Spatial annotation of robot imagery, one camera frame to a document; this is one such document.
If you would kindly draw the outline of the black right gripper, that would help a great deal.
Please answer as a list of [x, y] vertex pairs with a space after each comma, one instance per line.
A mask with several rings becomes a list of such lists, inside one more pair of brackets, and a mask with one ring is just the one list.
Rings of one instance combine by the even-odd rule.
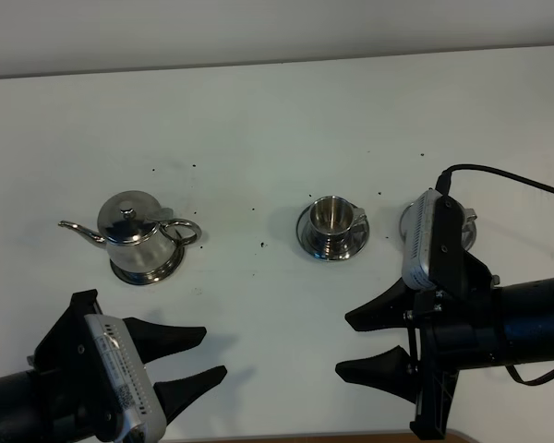
[[399, 279], [375, 299], [345, 314], [355, 331], [404, 328], [420, 351], [401, 346], [338, 363], [346, 383], [382, 390], [415, 404], [409, 427], [417, 437], [445, 437], [459, 372], [499, 361], [504, 288], [498, 276], [461, 248], [436, 248], [429, 277], [434, 288], [416, 296]]

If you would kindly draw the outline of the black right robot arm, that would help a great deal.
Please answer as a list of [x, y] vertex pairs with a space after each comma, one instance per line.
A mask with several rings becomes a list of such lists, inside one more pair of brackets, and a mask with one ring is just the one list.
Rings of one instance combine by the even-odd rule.
[[[554, 278], [499, 287], [481, 261], [463, 252], [436, 258], [431, 280], [427, 289], [412, 289], [400, 279], [345, 316], [356, 331], [405, 328], [407, 349], [335, 367], [347, 383], [413, 403], [410, 428], [421, 440], [445, 438], [461, 371], [503, 366], [522, 383], [518, 365], [554, 361]], [[553, 379], [554, 369], [526, 384]]]

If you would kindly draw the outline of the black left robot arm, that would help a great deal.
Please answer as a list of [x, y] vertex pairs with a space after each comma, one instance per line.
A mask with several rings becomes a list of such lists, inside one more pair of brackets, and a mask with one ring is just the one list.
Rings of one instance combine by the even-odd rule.
[[218, 365], [151, 382], [148, 363], [199, 346], [206, 329], [106, 316], [97, 297], [96, 290], [73, 293], [29, 356], [30, 369], [0, 377], [0, 442], [159, 442], [226, 377]]

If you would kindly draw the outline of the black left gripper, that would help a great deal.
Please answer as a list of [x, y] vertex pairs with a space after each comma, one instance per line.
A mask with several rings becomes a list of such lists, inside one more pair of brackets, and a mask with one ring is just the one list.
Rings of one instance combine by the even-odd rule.
[[[95, 290], [72, 295], [64, 314], [36, 348], [33, 364], [38, 371], [60, 370], [84, 407], [94, 436], [115, 442], [114, 435], [121, 429], [121, 408], [85, 320], [88, 314], [102, 314], [97, 295]], [[123, 322], [144, 365], [198, 347], [207, 335], [205, 327], [173, 327], [135, 317]], [[221, 384], [226, 375], [227, 368], [219, 365], [191, 377], [156, 382], [153, 388], [166, 423], [171, 424], [194, 401]]]

